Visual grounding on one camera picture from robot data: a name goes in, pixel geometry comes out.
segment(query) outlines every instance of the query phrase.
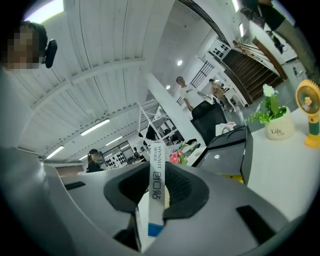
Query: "white flower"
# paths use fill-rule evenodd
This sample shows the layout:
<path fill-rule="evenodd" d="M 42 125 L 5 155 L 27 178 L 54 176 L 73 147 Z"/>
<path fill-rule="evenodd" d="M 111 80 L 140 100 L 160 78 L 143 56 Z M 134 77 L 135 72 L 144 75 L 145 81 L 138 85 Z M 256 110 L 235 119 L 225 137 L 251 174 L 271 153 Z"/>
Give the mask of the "white flower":
<path fill-rule="evenodd" d="M 261 109 L 261 103 L 258 105 L 258 107 L 256 108 L 256 113 Z"/>
<path fill-rule="evenodd" d="M 266 83 L 262 86 L 264 96 L 271 97 L 271 95 L 275 94 L 275 89 L 271 86 L 267 85 Z"/>

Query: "pink flower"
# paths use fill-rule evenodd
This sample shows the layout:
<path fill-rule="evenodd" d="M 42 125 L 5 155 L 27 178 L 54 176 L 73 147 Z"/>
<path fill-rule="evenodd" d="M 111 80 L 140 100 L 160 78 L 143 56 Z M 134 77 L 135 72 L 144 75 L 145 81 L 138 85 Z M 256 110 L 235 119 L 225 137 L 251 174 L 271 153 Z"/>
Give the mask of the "pink flower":
<path fill-rule="evenodd" d="M 177 152 L 172 153 L 172 156 L 170 156 L 170 162 L 174 164 L 178 164 L 180 162 Z"/>

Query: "portable fan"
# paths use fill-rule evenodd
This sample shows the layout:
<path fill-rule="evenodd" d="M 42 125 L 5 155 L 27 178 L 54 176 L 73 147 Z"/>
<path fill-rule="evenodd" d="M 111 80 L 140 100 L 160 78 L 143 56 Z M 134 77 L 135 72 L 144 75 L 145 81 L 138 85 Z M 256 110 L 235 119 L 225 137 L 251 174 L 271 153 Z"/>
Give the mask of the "portable fan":
<path fill-rule="evenodd" d="M 316 149 L 320 146 L 320 89 L 312 81 L 304 80 L 296 89 L 295 99 L 299 108 L 308 115 L 309 134 L 304 144 Z"/>

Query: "white ceiling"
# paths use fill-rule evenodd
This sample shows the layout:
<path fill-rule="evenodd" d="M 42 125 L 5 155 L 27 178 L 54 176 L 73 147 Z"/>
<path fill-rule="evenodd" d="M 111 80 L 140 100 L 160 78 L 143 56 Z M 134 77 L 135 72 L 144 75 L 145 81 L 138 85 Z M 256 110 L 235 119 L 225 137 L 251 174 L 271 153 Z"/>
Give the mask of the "white ceiling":
<path fill-rule="evenodd" d="M 52 160 L 70 162 L 91 148 L 107 151 L 136 133 L 137 103 L 144 104 L 149 113 L 158 108 L 147 97 L 142 80 L 141 70 L 148 64 L 145 48 L 155 53 L 152 72 L 166 85 L 188 64 L 185 57 L 187 63 L 177 69 L 176 59 L 184 55 L 175 53 L 200 21 L 180 3 L 171 10 L 170 2 L 173 0 L 64 0 L 64 12 L 43 23 L 48 38 L 58 44 L 52 68 L 41 65 L 9 74 L 21 98 L 34 110 L 19 147 L 47 156 L 63 145 Z M 167 15 L 165 5 L 169 6 Z M 163 17 L 152 20 L 155 12 Z M 158 35 L 159 41 L 147 35 L 148 31 Z M 80 136 L 106 118 L 110 118 L 108 124 Z M 123 138 L 105 146 L 119 136 Z"/>

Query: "flower pot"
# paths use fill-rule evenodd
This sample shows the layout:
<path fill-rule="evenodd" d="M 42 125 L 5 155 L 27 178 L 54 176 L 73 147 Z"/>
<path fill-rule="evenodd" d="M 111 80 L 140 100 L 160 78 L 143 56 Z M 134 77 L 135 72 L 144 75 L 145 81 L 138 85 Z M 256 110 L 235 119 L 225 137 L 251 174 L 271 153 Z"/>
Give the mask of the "flower pot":
<path fill-rule="evenodd" d="M 291 137 L 295 132 L 294 122 L 291 117 L 289 108 L 283 116 L 273 119 L 265 124 L 266 137 L 269 140 L 284 140 Z"/>

